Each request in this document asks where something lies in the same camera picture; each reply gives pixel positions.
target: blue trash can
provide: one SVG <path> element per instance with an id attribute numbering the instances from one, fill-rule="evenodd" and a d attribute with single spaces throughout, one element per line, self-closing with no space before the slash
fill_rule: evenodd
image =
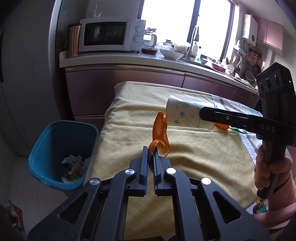
<path id="1" fill-rule="evenodd" d="M 98 129 L 91 124 L 68 120 L 51 123 L 29 155 L 30 173 L 44 185 L 57 190 L 73 191 L 79 188 L 86 172 L 75 182 L 62 183 L 61 162 L 69 155 L 80 155 L 82 160 L 90 157 L 98 135 Z"/>

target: water heater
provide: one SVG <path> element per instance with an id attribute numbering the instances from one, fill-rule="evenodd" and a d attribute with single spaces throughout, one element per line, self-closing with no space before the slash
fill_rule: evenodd
<path id="1" fill-rule="evenodd" d="M 244 28 L 242 31 L 242 37 L 246 40 L 247 43 L 252 46 L 256 45 L 258 34 L 258 24 L 250 14 L 244 15 Z"/>

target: paper cup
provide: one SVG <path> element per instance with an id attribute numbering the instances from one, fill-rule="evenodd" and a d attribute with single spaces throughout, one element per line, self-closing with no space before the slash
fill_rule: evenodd
<path id="1" fill-rule="evenodd" d="M 165 117 L 169 126 L 186 126 L 212 130 L 215 123 L 200 118 L 203 107 L 216 108 L 214 103 L 188 102 L 173 95 L 168 98 Z"/>

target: countertop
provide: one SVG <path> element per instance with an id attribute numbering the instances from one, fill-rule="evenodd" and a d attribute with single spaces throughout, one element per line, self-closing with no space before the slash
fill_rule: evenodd
<path id="1" fill-rule="evenodd" d="M 215 70 L 207 69 L 198 65 L 181 62 L 180 60 L 165 59 L 161 53 L 157 53 L 156 55 L 148 55 L 133 52 L 90 52 L 81 53 L 78 57 L 74 58 L 66 58 L 66 51 L 59 54 L 60 68 L 88 64 L 127 64 L 179 70 L 182 72 L 199 74 L 220 80 L 245 89 L 249 92 L 252 92 L 253 94 L 259 95 L 255 90 L 239 81 L 233 80 L 223 73 L 219 73 Z"/>

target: hand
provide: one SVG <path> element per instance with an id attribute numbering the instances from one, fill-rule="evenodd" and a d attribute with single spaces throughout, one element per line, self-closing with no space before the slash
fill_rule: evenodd
<path id="1" fill-rule="evenodd" d="M 255 186 L 262 190 L 263 188 L 269 187 L 269 175 L 270 172 L 274 174 L 279 174 L 278 181 L 276 183 L 276 187 L 284 184 L 291 173 L 292 160 L 288 156 L 284 156 L 282 159 L 275 161 L 269 166 L 263 161 L 264 159 L 264 151 L 263 147 L 260 146 L 258 149 L 258 154 L 256 156 L 256 166 L 254 168 L 254 179 Z"/>

